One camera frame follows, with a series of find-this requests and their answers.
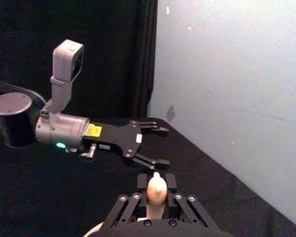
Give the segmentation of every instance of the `black curtain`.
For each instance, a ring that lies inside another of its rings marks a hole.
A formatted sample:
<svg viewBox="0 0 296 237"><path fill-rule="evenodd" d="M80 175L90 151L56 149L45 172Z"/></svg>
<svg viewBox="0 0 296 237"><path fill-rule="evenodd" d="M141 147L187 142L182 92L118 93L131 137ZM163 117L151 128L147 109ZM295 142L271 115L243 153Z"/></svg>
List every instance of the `black curtain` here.
<svg viewBox="0 0 296 237"><path fill-rule="evenodd" d="M51 96L52 52L85 45L64 113L145 117L153 88L156 0L0 1L0 80Z"/></svg>

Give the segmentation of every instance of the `black fabric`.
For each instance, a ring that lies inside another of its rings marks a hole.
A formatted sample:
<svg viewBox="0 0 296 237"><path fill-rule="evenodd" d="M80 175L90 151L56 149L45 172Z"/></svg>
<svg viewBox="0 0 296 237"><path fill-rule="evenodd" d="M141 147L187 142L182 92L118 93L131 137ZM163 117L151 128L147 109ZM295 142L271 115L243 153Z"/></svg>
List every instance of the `black fabric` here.
<svg viewBox="0 0 296 237"><path fill-rule="evenodd" d="M167 138L144 135L140 153L169 159L179 192L196 195L235 237L296 237L296 225L166 122ZM128 119L98 119L126 124ZM102 222L120 194L136 190L140 172L119 155L97 151L94 165L42 144L12 150L0 136L0 236L81 237Z"/></svg>
<svg viewBox="0 0 296 237"><path fill-rule="evenodd" d="M0 1L0 80L51 97L52 52L85 45L65 113L145 117L153 85L156 0Z"/></svg>

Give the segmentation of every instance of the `white wall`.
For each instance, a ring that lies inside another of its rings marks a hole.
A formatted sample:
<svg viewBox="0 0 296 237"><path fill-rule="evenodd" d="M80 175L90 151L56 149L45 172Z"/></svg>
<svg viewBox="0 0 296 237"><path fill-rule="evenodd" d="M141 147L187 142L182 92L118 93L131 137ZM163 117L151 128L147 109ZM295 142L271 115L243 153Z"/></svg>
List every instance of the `white wall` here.
<svg viewBox="0 0 296 237"><path fill-rule="evenodd" d="M296 223L296 0L159 0L150 116Z"/></svg>

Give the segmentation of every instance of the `yellow warning sticker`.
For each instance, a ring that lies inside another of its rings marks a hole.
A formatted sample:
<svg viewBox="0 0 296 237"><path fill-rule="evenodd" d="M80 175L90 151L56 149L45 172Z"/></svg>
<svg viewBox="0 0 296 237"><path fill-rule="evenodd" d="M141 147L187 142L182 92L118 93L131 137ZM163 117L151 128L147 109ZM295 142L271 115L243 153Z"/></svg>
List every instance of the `yellow warning sticker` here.
<svg viewBox="0 0 296 237"><path fill-rule="evenodd" d="M85 135L91 136L91 137L100 137L101 131L102 131L102 127L96 126L94 124L89 124Z"/></svg>

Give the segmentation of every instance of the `screw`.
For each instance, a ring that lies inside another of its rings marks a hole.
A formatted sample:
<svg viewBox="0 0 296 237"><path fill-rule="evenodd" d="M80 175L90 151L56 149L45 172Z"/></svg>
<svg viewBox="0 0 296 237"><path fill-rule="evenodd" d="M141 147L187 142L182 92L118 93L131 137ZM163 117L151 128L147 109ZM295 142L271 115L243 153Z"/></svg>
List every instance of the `screw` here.
<svg viewBox="0 0 296 237"><path fill-rule="evenodd" d="M146 226L146 227L151 226L151 221L150 220L145 220L144 221L144 226Z"/></svg>
<svg viewBox="0 0 296 237"><path fill-rule="evenodd" d="M196 200L196 198L193 197L193 196L189 196L188 199L189 199L190 201L195 201L195 200Z"/></svg>
<svg viewBox="0 0 296 237"><path fill-rule="evenodd" d="M182 196L180 194L176 194L175 198L180 200L182 198Z"/></svg>
<svg viewBox="0 0 296 237"><path fill-rule="evenodd" d="M175 227L175 226L177 226L177 222L176 222L175 220L170 220L170 221L169 221L169 225L170 225L171 227Z"/></svg>
<svg viewBox="0 0 296 237"><path fill-rule="evenodd" d="M121 201L126 201L127 197L126 197L126 196L121 196L119 199L120 199Z"/></svg>
<svg viewBox="0 0 296 237"><path fill-rule="evenodd" d="M134 199L139 199L140 198L140 195L139 194L133 194L133 198Z"/></svg>

